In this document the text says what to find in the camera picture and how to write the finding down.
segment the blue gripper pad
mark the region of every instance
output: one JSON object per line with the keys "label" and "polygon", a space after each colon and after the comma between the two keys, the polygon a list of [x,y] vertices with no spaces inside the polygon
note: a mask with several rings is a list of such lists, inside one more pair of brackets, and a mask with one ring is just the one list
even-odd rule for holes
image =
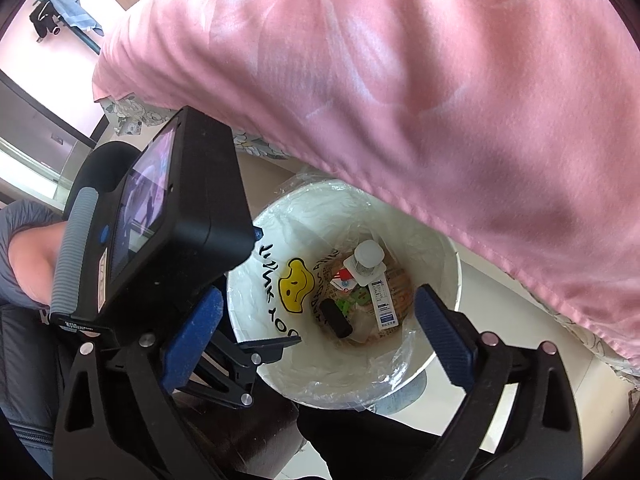
{"label": "blue gripper pad", "polygon": [[224,307],[222,293],[212,286],[169,344],[164,353],[164,371],[160,380],[168,393],[189,381],[222,319]]}
{"label": "blue gripper pad", "polygon": [[422,285],[415,291],[415,317],[451,384],[460,386],[469,393],[475,382],[474,352],[448,319],[447,307],[444,304],[440,306],[434,296],[437,298],[429,285]]}

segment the pink fabric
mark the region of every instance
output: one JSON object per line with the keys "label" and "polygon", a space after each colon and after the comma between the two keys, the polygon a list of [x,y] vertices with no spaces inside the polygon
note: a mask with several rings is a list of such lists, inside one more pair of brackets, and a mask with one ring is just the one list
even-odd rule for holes
{"label": "pink fabric", "polygon": [[640,367],[640,55],[608,0],[143,0],[94,74],[130,92],[401,208]]}

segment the gray sleeve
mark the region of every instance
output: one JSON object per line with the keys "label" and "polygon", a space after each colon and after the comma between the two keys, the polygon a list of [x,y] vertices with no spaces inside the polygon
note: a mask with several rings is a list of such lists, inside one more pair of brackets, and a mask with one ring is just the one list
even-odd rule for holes
{"label": "gray sleeve", "polygon": [[33,200],[17,200],[0,210],[0,304],[11,303],[26,308],[43,308],[18,286],[9,264],[9,242],[20,231],[60,221],[62,218],[59,215]]}

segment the device label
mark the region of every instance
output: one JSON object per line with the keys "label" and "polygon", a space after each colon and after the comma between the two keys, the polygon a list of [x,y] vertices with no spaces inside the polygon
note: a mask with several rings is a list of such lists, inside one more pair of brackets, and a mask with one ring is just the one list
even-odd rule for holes
{"label": "device label", "polygon": [[107,300],[107,249],[104,250],[98,264],[98,313]]}
{"label": "device label", "polygon": [[394,309],[394,303],[391,300],[389,284],[386,282],[384,274],[379,280],[369,283],[369,292],[373,301],[373,309],[376,311],[378,329],[382,331],[398,326],[400,323]]}

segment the white bottle cap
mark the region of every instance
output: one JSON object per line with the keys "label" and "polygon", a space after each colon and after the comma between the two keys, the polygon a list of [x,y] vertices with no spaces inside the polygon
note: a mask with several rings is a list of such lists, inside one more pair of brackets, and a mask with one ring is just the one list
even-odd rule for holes
{"label": "white bottle cap", "polygon": [[374,269],[385,259],[385,251],[374,240],[359,243],[353,255],[356,261],[366,269]]}

